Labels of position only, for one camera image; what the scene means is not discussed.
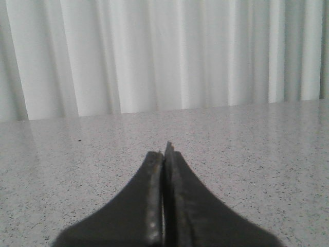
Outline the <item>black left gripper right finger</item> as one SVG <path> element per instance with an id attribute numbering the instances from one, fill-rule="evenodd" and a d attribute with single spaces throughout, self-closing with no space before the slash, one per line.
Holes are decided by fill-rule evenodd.
<path id="1" fill-rule="evenodd" d="M 283 245 L 209 191 L 172 143 L 164 153 L 163 199 L 166 246 Z"/>

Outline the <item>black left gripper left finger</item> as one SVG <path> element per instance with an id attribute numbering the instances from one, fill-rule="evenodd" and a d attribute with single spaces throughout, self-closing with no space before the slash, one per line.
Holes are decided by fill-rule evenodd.
<path id="1" fill-rule="evenodd" d="M 65 229 L 53 245 L 162 246 L 162 162 L 160 152 L 148 152 L 109 203 Z"/>

